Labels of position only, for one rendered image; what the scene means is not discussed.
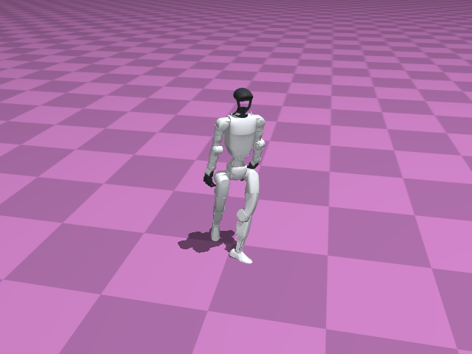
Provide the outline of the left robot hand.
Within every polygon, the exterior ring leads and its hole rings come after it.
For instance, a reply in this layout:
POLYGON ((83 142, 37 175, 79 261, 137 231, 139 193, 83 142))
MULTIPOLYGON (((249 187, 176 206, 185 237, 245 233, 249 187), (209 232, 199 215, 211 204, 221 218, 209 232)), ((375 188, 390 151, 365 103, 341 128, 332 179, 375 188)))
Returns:
MULTIPOLYGON (((251 163, 249 162, 249 165, 247 165, 247 168, 249 168, 249 169, 255 169, 257 165, 258 165, 258 163, 256 163, 255 166, 252 166, 251 163)), ((243 180, 244 180, 244 179, 241 179, 241 181, 243 181, 243 180)))

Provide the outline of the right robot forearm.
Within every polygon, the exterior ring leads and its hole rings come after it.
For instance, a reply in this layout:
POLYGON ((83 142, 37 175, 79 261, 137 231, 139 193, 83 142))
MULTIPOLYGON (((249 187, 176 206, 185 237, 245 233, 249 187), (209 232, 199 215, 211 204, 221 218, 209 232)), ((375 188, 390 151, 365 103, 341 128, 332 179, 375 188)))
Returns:
POLYGON ((205 169, 205 173, 209 176, 210 173, 216 169, 216 164, 218 160, 219 155, 215 154, 215 146, 213 145, 211 147, 211 150, 209 152, 209 161, 207 164, 207 168, 205 169))

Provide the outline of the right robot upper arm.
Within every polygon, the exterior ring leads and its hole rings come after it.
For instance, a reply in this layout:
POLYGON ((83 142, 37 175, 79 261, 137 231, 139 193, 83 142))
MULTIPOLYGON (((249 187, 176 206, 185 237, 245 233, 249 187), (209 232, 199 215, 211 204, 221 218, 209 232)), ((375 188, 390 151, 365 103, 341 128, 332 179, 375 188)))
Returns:
POLYGON ((229 127, 230 119, 228 117, 219 118, 215 122, 215 132, 213 136, 212 145, 215 146, 215 154, 222 154, 223 146, 221 141, 223 139, 224 131, 229 127))

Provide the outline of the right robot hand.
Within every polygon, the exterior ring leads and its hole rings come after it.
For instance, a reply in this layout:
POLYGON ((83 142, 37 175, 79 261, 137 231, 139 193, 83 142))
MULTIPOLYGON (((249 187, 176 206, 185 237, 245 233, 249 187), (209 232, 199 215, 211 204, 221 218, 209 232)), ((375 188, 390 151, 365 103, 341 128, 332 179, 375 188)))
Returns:
POLYGON ((205 173, 204 176, 204 182, 210 187, 216 187, 216 185, 212 182, 213 173, 214 172, 212 171, 209 176, 205 173))

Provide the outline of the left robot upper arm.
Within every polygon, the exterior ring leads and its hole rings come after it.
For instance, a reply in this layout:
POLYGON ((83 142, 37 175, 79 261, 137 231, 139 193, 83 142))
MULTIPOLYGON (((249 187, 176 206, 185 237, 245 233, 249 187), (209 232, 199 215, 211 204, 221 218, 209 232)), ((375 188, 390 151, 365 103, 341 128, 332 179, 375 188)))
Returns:
POLYGON ((265 141, 261 139, 261 137, 263 135, 263 129, 266 121, 258 114, 255 114, 255 117, 257 119, 257 127, 254 136, 254 148, 260 150, 265 146, 265 141))

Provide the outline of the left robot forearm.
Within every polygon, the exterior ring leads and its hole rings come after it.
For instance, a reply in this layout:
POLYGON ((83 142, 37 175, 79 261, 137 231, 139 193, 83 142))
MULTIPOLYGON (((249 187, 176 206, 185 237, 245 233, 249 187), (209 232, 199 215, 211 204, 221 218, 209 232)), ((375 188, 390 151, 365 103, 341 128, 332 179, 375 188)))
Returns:
POLYGON ((255 166, 256 163, 259 164, 259 162, 261 161, 261 153, 263 152, 263 148, 264 148, 264 147, 262 147, 260 150, 257 150, 257 149, 254 147, 254 149, 253 149, 254 154, 253 154, 252 160, 251 160, 251 162, 250 162, 252 166, 255 166))

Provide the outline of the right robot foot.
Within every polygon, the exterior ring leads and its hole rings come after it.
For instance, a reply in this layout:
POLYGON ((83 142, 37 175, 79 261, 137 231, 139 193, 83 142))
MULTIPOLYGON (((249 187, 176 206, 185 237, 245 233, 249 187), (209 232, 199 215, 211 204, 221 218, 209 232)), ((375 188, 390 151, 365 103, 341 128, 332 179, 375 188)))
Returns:
POLYGON ((214 221, 212 221, 211 238, 213 241, 218 241, 220 239, 220 224, 216 224, 214 227, 214 221))

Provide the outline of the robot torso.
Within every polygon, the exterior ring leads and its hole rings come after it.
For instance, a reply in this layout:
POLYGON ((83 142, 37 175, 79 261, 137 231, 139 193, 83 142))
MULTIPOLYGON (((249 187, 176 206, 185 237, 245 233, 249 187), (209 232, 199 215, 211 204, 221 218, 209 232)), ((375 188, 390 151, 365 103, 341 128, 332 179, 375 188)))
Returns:
MULTIPOLYGON (((254 136, 257 127, 257 119, 252 113, 246 118, 240 118, 229 114, 229 127, 224 131, 224 144, 227 152, 233 156, 226 169, 230 172, 229 180, 240 180, 246 177, 247 166, 244 156, 248 156, 254 144, 254 136)), ((240 115, 236 113, 236 115, 240 115)))

